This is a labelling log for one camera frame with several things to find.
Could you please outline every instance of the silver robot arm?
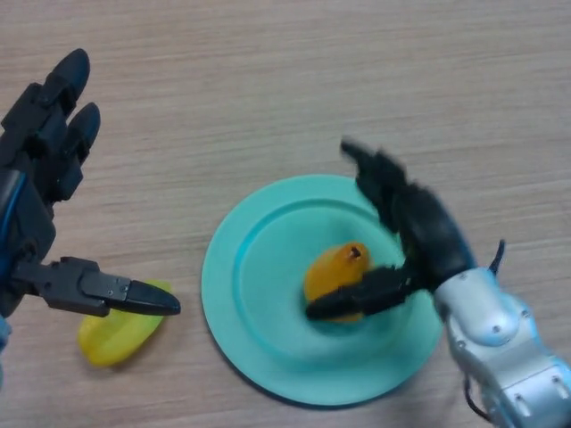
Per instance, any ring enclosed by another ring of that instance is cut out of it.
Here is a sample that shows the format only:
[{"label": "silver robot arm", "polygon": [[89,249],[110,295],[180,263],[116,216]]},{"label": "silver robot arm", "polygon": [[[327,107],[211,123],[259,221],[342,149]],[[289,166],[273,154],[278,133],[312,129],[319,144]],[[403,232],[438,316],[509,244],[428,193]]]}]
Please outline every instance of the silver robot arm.
[{"label": "silver robot arm", "polygon": [[542,343],[531,309],[504,292],[490,269],[451,277],[434,304],[466,388],[470,378],[480,386],[480,416],[499,428],[571,426],[569,366]]}]

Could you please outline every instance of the yellow bell pepper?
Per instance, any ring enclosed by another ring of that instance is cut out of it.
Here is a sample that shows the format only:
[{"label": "yellow bell pepper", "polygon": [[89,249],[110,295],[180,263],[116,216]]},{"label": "yellow bell pepper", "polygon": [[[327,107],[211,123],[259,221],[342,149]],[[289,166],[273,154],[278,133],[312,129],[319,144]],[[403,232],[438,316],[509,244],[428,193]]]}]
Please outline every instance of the yellow bell pepper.
[{"label": "yellow bell pepper", "polygon": [[[369,265],[369,251],[362,243],[347,243],[327,250],[313,262],[305,275],[305,300],[312,302],[343,285],[359,282],[369,270]],[[330,321],[351,323],[362,318],[362,314],[356,314]]]},{"label": "yellow bell pepper", "polygon": [[[170,284],[147,281],[170,292]],[[116,365],[133,355],[153,334],[163,317],[111,309],[107,317],[85,316],[78,331],[79,349],[94,366]]]}]

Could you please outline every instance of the teal plate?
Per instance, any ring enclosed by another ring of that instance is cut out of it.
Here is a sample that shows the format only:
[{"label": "teal plate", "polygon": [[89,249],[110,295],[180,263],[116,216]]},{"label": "teal plate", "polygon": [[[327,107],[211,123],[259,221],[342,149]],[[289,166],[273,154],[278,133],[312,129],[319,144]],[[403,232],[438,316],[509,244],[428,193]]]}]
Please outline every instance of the teal plate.
[{"label": "teal plate", "polygon": [[355,325],[305,317],[307,269],[349,241],[364,243],[375,265],[404,261],[354,180],[328,175],[260,189],[212,237],[203,264],[206,321],[229,363],[272,396],[316,407],[369,401],[413,376],[438,343],[441,323],[423,292]]}]

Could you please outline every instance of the plate rim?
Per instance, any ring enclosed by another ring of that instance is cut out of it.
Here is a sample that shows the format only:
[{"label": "plate rim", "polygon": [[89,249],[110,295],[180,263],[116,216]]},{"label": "plate rim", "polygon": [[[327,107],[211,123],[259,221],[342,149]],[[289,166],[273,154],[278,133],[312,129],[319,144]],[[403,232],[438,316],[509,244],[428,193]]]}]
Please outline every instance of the plate rim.
[{"label": "plate rim", "polygon": [[[284,402],[287,403],[291,403],[291,404],[295,404],[297,406],[303,406],[303,407],[326,407],[326,408],[331,408],[331,407],[352,407],[355,405],[358,405],[360,403],[363,402],[369,402],[373,399],[376,399],[378,397],[384,396],[386,393],[393,391],[394,389],[396,389],[397,387],[399,387],[401,384],[407,382],[410,378],[412,378],[415,374],[417,374],[419,372],[419,370],[426,364],[426,362],[429,360],[429,358],[432,356],[432,354],[434,353],[434,350],[438,344],[438,342],[440,341],[441,337],[442,337],[442,325],[440,323],[440,320],[437,318],[437,315],[435,314],[434,308],[432,307],[432,301],[430,301],[430,297],[427,294],[423,294],[423,293],[418,293],[417,295],[415,295],[413,297],[413,299],[415,300],[424,300],[424,301],[416,301],[414,304],[416,305],[415,308],[413,308],[410,312],[414,313],[416,311],[417,317],[418,317],[418,313],[419,312],[427,312],[427,309],[429,307],[431,313],[428,313],[429,317],[432,318],[432,323],[431,323],[431,327],[429,328],[432,336],[430,338],[430,340],[425,340],[425,346],[424,349],[419,350],[418,352],[415,352],[415,354],[417,354],[417,357],[415,358],[415,364],[413,365],[409,365],[407,366],[407,374],[406,375],[402,375],[399,376],[399,380],[392,382],[392,386],[388,387],[388,388],[380,388],[378,390],[378,392],[373,393],[363,393],[361,394],[361,397],[353,397],[353,398],[348,398],[348,399],[319,399],[319,397],[316,397],[315,399],[307,399],[307,396],[305,399],[300,399],[299,398],[299,394],[292,394],[290,391],[285,391],[283,388],[279,388],[277,387],[275,384],[272,383],[267,383],[264,381],[264,376],[257,376],[255,373],[252,373],[251,369],[249,369],[248,367],[244,367],[243,362],[241,362],[241,358],[236,356],[236,352],[232,352],[232,350],[229,350],[226,345],[228,345],[228,340],[225,340],[224,338],[222,338],[223,336],[223,332],[220,331],[220,329],[216,326],[216,322],[213,321],[212,319],[212,312],[211,309],[209,309],[209,303],[208,303],[208,290],[207,286],[205,284],[207,284],[207,282],[209,281],[209,275],[211,275],[211,265],[212,263],[209,261],[211,260],[211,258],[213,257],[212,254],[213,252],[215,252],[216,250],[216,245],[219,244],[219,240],[220,240],[220,236],[224,233],[224,231],[226,230],[226,228],[229,227],[229,225],[231,225],[231,222],[235,219],[236,217],[236,213],[239,210],[244,210],[244,208],[247,208],[248,205],[252,205],[253,203],[256,203],[256,200],[261,200],[264,198],[264,195],[270,194],[272,192],[274,192],[277,188],[279,188],[280,186],[289,186],[289,185],[295,185],[296,183],[301,183],[304,181],[312,181],[315,180],[315,183],[321,181],[321,182],[327,182],[329,180],[332,181],[336,181],[336,183],[338,185],[341,186],[346,186],[347,189],[350,190],[350,194],[343,194],[343,195],[337,195],[336,199],[339,202],[343,202],[346,204],[350,204],[353,206],[356,206],[356,208],[359,209],[364,209],[365,211],[368,211],[372,214],[374,214],[375,216],[377,215],[375,210],[373,209],[372,206],[370,206],[370,204],[368,203],[368,201],[362,197],[362,195],[360,195],[360,193],[358,192],[355,184],[354,184],[354,179],[353,178],[349,178],[347,176],[342,176],[342,175],[333,175],[333,174],[309,174],[309,175],[301,175],[301,176],[294,176],[294,177],[289,177],[289,178],[285,178],[285,179],[281,179],[278,180],[276,182],[273,182],[269,185],[265,185],[251,193],[249,193],[245,198],[243,198],[238,204],[236,204],[232,210],[230,210],[230,212],[219,222],[218,226],[216,227],[216,230],[214,232],[214,234],[211,237],[211,240],[209,242],[208,248],[206,250],[206,252],[204,253],[204,259],[203,259],[203,264],[202,264],[202,272],[201,272],[201,287],[200,287],[200,294],[201,294],[201,303],[202,303],[202,308],[203,308],[203,316],[204,316],[204,320],[206,322],[206,325],[208,327],[209,333],[211,335],[212,340],[214,341],[217,350],[220,352],[221,356],[225,359],[225,361],[240,375],[240,377],[242,377],[244,380],[246,380],[249,384],[251,384],[255,389],[259,390],[259,391],[264,391],[266,392],[270,397],[274,398],[274,399],[280,399]],[[282,206],[286,206],[292,202],[300,202],[303,200],[310,200],[310,199],[315,199],[315,198],[310,198],[310,197],[297,197],[297,198],[289,198],[290,201],[282,201]],[[270,208],[270,212],[273,210],[279,210],[280,206],[274,206]],[[267,215],[267,213],[261,212],[256,216],[252,216],[253,218],[255,217],[255,221],[253,223],[253,225],[257,225],[260,223],[260,221]],[[244,231],[241,235],[246,236],[248,234],[250,234],[252,228],[251,227],[244,227]],[[237,245],[240,246],[243,244],[243,241],[240,241]],[[236,254],[233,255],[233,257],[230,260],[230,269],[234,268],[234,263],[236,260]],[[231,297],[232,300],[232,288],[233,285],[231,284],[228,287],[228,294]],[[271,359],[270,354],[266,354],[267,358]]]}]

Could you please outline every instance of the wood grain surface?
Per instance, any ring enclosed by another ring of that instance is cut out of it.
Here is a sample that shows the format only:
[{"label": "wood grain surface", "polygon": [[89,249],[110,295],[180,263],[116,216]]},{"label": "wood grain surface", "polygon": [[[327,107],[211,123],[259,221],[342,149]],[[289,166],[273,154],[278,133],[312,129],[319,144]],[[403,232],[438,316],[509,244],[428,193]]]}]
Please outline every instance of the wood grain surface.
[{"label": "wood grain surface", "polygon": [[83,47],[100,136],[49,259],[171,281],[184,305],[111,371],[80,317],[27,298],[10,318],[1,428],[477,427],[445,343],[406,388],[310,411],[243,383],[212,345],[199,288],[217,225],[262,185],[350,175],[341,134],[382,145],[432,185],[482,263],[571,357],[568,0],[2,0],[0,111]]}]

